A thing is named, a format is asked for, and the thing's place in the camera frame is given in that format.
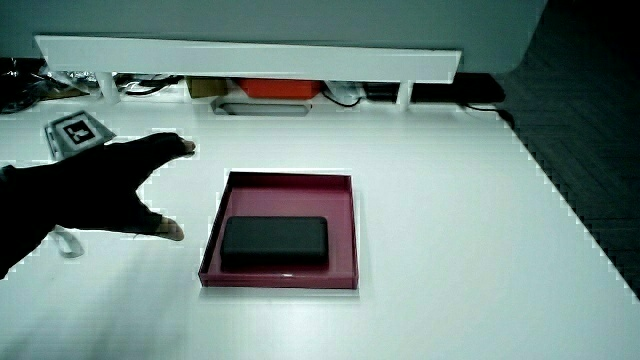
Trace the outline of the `person's left hand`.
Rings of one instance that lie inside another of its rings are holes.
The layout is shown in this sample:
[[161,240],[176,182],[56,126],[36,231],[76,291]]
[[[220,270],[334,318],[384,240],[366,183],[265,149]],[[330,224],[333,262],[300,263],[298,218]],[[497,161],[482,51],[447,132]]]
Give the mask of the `person's left hand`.
[[180,241],[177,223],[149,209],[137,190],[159,167],[195,153],[174,132],[117,142],[115,133],[85,111],[45,126],[55,162],[41,178],[58,205],[56,225],[81,230],[143,234]]

